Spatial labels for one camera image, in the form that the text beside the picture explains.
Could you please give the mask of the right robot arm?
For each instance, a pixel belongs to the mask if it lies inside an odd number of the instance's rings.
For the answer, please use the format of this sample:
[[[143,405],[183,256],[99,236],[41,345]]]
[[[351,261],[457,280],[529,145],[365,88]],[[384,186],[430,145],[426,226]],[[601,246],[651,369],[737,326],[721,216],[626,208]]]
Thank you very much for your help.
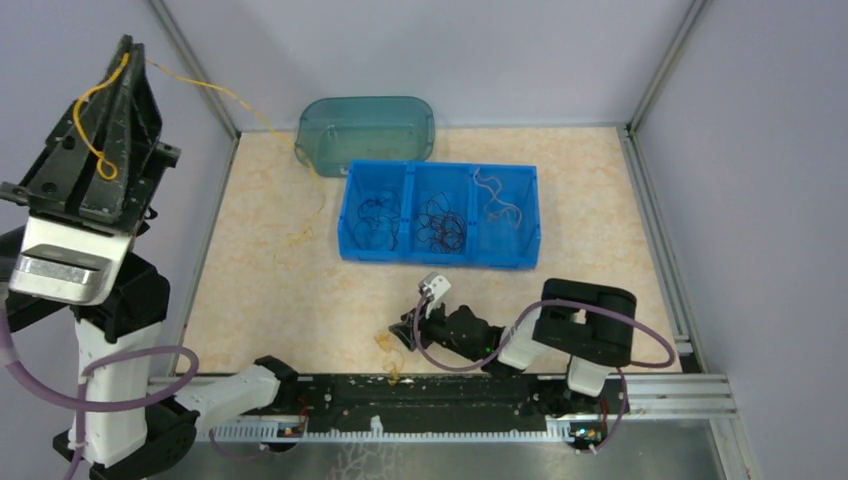
[[[570,361],[563,398],[576,412],[590,411],[602,398],[607,377],[629,365],[637,298],[617,287],[550,278],[539,303],[512,325],[495,326],[462,305],[447,312],[448,280],[433,273],[419,284],[421,305],[388,330],[410,350],[440,347],[468,360],[462,372],[493,376],[525,372],[540,356],[559,351]]]

